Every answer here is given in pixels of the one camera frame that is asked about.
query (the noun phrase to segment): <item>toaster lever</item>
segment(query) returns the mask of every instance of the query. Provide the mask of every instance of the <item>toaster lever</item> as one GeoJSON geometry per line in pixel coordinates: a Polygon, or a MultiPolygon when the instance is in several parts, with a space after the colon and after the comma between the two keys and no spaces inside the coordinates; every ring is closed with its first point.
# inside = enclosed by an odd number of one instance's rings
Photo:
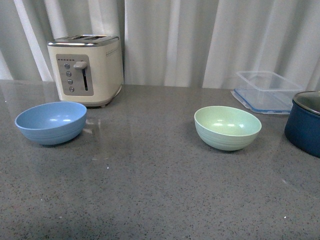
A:
{"type": "Polygon", "coordinates": [[[80,70],[85,69],[85,68],[87,67],[87,62],[86,62],[86,61],[77,61],[77,62],[73,65],[73,67],[74,67],[75,69],[80,69],[80,70]]]}

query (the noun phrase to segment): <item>blue bowl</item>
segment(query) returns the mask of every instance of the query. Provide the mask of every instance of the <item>blue bowl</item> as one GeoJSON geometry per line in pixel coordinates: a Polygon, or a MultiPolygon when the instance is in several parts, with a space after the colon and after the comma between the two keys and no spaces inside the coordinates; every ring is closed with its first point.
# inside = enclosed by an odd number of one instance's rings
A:
{"type": "Polygon", "coordinates": [[[14,122],[27,139],[41,145],[56,145],[75,138],[86,119],[84,105],[59,101],[32,107],[20,113],[14,122]]]}
{"type": "Polygon", "coordinates": [[[296,147],[320,158],[320,91],[297,93],[292,102],[285,136],[296,147]]]}

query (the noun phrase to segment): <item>light green bowl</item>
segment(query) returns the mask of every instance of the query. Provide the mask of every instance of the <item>light green bowl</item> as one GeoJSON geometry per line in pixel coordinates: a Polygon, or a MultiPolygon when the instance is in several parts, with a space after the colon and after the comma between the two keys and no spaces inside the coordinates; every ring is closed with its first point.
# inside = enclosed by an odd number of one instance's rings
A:
{"type": "Polygon", "coordinates": [[[229,106],[207,106],[194,114],[200,138],[211,147],[225,151],[243,149],[261,130],[261,122],[252,114],[229,106]]]}

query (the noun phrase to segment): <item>pot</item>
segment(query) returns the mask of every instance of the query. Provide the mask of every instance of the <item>pot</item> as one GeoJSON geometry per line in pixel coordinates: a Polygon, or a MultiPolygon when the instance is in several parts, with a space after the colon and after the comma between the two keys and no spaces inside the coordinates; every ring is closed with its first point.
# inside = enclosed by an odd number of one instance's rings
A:
{"type": "Polygon", "coordinates": [[[286,138],[301,150],[320,158],[320,91],[297,93],[286,123],[286,138]]]}

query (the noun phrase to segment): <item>bowl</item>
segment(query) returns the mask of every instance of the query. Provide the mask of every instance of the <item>bowl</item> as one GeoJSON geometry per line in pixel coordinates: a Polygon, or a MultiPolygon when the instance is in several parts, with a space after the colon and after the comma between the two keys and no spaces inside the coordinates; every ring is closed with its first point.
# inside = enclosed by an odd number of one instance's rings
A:
{"type": "Polygon", "coordinates": [[[320,158],[320,91],[297,93],[284,134],[296,147],[320,158]]]}
{"type": "Polygon", "coordinates": [[[86,118],[84,105],[59,101],[25,110],[14,122],[27,139],[41,145],[56,145],[75,138],[84,128],[86,118]]]}
{"type": "Polygon", "coordinates": [[[224,151],[243,149],[261,130],[254,115],[229,106],[207,106],[194,114],[199,137],[209,146],[224,151]]]}

